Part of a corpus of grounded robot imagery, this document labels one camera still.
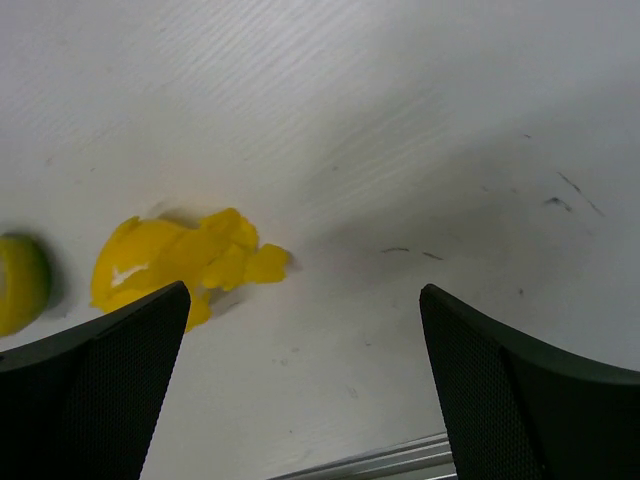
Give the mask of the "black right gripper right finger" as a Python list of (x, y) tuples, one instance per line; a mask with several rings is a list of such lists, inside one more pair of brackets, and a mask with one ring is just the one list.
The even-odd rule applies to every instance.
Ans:
[(433, 284), (420, 313), (458, 478), (638, 478), (638, 372), (554, 347)]

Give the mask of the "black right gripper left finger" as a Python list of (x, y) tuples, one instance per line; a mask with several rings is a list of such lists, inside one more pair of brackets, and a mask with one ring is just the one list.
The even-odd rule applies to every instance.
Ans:
[(139, 478), (190, 304), (176, 282), (2, 352), (2, 478)]

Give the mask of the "green yellow fake citrus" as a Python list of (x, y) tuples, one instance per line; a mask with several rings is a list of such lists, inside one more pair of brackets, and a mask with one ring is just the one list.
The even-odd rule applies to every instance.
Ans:
[(28, 235), (1, 236), (1, 336), (14, 335), (47, 309), (52, 289), (50, 262)]

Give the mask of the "yellow fake lemon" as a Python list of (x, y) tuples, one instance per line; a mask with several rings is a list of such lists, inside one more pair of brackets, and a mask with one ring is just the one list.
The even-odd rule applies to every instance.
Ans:
[(289, 263), (289, 253), (262, 244), (256, 227), (234, 208), (203, 217), (194, 227), (134, 216), (116, 228), (98, 255), (91, 306), (111, 313), (180, 281), (191, 299), (190, 331), (211, 318), (213, 291), (281, 282)]

